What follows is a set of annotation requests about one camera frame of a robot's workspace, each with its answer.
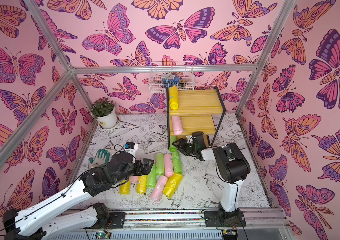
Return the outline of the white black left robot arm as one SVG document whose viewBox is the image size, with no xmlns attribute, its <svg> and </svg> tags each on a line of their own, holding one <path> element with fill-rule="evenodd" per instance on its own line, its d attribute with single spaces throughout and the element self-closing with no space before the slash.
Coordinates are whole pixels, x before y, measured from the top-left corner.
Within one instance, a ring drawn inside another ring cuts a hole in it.
<svg viewBox="0 0 340 240">
<path fill-rule="evenodd" d="M 132 176 L 148 175 L 154 160 L 136 160 L 128 152 L 118 152 L 98 167 L 82 173 L 70 186 L 24 210 L 4 214 L 6 240 L 47 240 L 80 228 L 103 228 L 111 223 L 107 207 L 97 203 L 69 215 L 62 213 L 100 193 L 127 183 Z"/>
</svg>

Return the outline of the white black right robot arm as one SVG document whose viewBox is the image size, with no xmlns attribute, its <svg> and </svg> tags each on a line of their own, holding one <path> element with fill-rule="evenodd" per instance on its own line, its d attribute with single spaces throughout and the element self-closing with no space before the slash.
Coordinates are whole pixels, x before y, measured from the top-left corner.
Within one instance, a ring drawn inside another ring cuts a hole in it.
<svg viewBox="0 0 340 240">
<path fill-rule="evenodd" d="M 235 143 L 225 146 L 207 147 L 204 133 L 195 132 L 189 140 L 169 142 L 171 150 L 178 150 L 187 157 L 214 163 L 218 178 L 225 183 L 223 196 L 216 211 L 202 210 L 201 217 L 207 227 L 245 227 L 244 213 L 239 209 L 240 190 L 251 172 L 249 162 Z"/>
</svg>

